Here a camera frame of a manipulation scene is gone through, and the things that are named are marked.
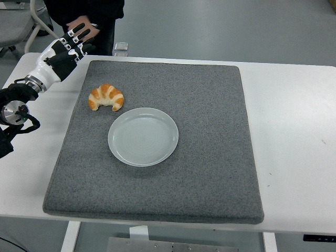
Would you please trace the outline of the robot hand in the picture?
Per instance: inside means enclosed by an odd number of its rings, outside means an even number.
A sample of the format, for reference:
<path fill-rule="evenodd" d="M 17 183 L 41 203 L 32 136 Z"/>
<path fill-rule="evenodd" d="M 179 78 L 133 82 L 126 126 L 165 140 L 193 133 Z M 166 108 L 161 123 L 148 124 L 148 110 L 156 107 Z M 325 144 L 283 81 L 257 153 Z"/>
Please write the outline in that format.
<path fill-rule="evenodd" d="M 45 92 L 52 84 L 64 81 L 77 67 L 78 62 L 95 49 L 92 39 L 82 39 L 89 29 L 80 32 L 84 23 L 55 39 L 37 58 L 36 67 L 24 78 L 25 84 L 37 92 Z"/>

